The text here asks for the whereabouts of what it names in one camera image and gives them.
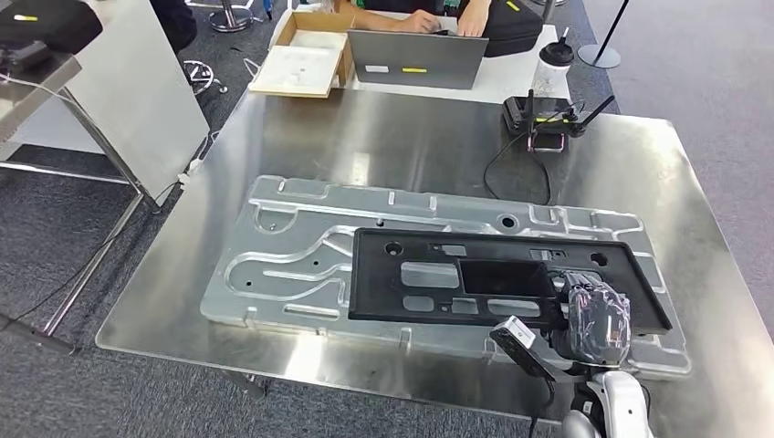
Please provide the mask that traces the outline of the person's left hand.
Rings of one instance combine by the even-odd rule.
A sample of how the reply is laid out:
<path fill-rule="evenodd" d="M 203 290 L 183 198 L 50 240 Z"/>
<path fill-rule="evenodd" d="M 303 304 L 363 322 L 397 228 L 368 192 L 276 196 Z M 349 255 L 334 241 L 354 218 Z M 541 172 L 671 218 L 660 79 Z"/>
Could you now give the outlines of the person's left hand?
<path fill-rule="evenodd" d="M 457 20 L 457 34 L 462 37 L 481 37 L 487 20 L 486 10 L 465 10 Z"/>

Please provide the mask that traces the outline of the person's right hand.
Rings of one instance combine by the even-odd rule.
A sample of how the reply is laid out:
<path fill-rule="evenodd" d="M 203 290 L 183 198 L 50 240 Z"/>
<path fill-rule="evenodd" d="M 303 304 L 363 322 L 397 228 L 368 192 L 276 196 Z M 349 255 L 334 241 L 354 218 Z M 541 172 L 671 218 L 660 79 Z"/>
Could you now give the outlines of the person's right hand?
<path fill-rule="evenodd" d="M 393 28 L 397 32 L 432 34 L 442 30 L 437 16 L 424 10 L 416 10 L 406 18 L 399 20 Z"/>

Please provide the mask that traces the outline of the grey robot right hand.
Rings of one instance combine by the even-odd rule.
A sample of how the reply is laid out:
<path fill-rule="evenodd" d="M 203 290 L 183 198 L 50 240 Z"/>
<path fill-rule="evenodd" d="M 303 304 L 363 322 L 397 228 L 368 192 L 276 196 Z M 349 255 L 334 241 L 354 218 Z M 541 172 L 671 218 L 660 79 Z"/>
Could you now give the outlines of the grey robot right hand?
<path fill-rule="evenodd" d="M 567 327 L 549 334 L 550 346 L 563 358 L 606 368 L 626 359 L 632 338 L 631 302 L 593 276 L 562 271 L 568 299 Z"/>

